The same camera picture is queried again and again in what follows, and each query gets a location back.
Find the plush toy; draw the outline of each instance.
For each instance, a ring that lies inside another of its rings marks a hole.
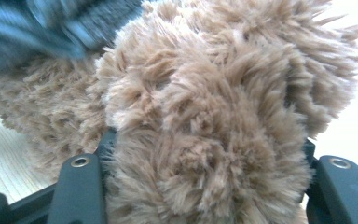
[[[351,99],[358,26],[328,0],[144,2],[115,46],[0,76],[0,115],[56,175],[117,130],[111,223],[294,223],[301,147]]]

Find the fluffy brown fur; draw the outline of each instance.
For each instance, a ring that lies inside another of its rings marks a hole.
[[[111,223],[293,223],[301,146],[348,103],[358,26],[327,0],[144,3],[96,63],[35,60],[0,77],[0,113],[50,171],[118,130]]]

